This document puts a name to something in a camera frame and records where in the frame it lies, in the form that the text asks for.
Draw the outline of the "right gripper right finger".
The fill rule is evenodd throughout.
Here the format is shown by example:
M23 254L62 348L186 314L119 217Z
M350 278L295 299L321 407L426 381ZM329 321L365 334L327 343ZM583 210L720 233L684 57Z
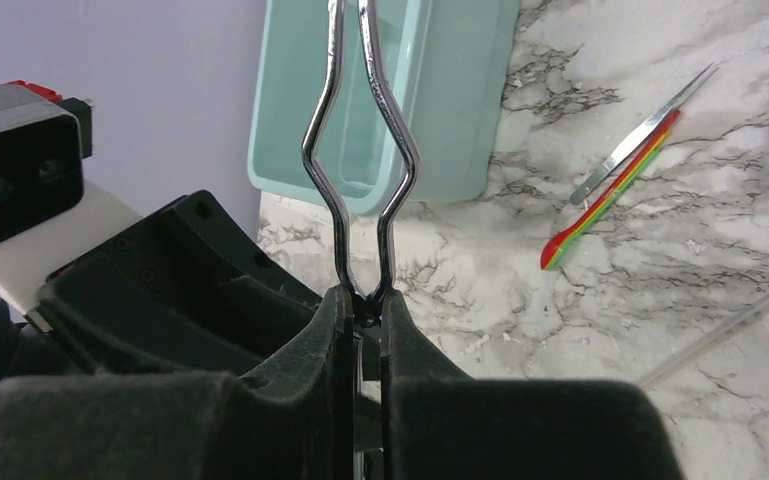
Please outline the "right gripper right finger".
M483 379L414 323L404 297L381 313L384 474L389 479L679 479L658 412L611 380Z

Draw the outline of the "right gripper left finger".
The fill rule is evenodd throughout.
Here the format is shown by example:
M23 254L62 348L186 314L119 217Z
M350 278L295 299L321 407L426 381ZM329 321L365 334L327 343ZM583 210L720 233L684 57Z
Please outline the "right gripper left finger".
M0 381L0 479L350 479L349 294L251 372Z

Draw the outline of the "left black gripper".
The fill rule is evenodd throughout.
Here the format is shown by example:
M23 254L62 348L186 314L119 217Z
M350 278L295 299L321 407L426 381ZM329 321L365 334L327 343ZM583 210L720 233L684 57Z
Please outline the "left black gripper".
M55 261L14 325L0 299L0 380L73 372L237 374L263 409L323 399L320 297L277 265L207 191L183 196Z

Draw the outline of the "metal tweezers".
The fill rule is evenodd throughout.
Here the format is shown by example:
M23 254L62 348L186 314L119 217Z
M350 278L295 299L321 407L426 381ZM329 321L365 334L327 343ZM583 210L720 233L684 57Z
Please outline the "metal tweezers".
M655 130L666 122L667 117L678 111L717 70L718 68L714 66L713 62L709 63L678 93L635 127L572 192L569 202L572 205L581 204L621 163L639 150L644 142L654 134Z

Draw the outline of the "teal plastic bin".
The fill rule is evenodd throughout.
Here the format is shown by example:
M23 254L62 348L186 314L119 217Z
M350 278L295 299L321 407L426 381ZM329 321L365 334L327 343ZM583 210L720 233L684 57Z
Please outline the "teal plastic bin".
M322 198L313 153L356 215L379 213L417 167L414 201L487 184L516 1L271 1L248 173L258 189Z

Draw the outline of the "glass stirring rod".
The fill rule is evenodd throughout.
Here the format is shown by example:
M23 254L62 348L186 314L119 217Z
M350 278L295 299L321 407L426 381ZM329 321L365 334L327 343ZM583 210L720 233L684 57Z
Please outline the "glass stirring rod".
M768 312L769 292L642 375L636 380L636 385L643 390L655 388L683 368L694 364L716 346L725 343L737 333L751 326Z

